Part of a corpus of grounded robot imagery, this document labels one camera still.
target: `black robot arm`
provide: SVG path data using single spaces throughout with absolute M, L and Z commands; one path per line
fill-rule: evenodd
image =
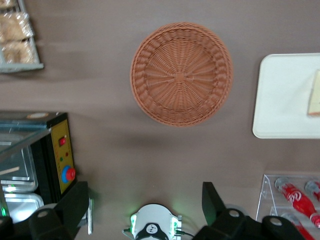
M 304 240 L 283 217 L 266 216 L 260 223 L 237 209 L 226 208 L 211 182 L 202 185 L 202 210 L 208 226 L 193 240 Z
M 79 181 L 53 209 L 40 209 L 16 224 L 9 216 L 0 217 L 0 239 L 73 240 L 88 206 L 88 183 Z

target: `coca-cola bottle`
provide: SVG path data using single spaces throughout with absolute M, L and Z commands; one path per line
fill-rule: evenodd
M 305 185 L 305 191 L 320 202 L 320 181 L 308 181 Z
M 299 219 L 292 213 L 284 213 L 281 217 L 288 219 L 306 240 L 315 240 L 313 236 L 305 229 Z
M 288 178 L 279 177 L 275 181 L 274 186 L 285 196 L 286 200 L 292 204 L 295 210 L 306 215 L 317 228 L 320 228 L 320 214 L 317 213 L 315 206 Z

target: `plastic bag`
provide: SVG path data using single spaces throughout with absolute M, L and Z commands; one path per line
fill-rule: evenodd
M 21 41 L 33 35 L 27 13 L 15 12 L 0 15 L 0 43 Z
M 7 64 L 33 64 L 34 51 L 28 41 L 13 41 L 2 45 L 2 53 Z
M 0 0 L 0 9 L 13 8 L 16 5 L 16 0 Z

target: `round wicker basket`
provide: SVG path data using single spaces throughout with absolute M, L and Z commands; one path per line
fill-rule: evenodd
M 131 87 L 154 120 L 193 126 L 226 101 L 233 80 L 230 54 L 204 26 L 177 22 L 160 27 L 139 46 L 131 65 Z

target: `white tray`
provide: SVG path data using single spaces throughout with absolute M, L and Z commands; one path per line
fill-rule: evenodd
M 260 65 L 253 134 L 260 139 L 320 139 L 308 105 L 320 53 L 271 54 Z

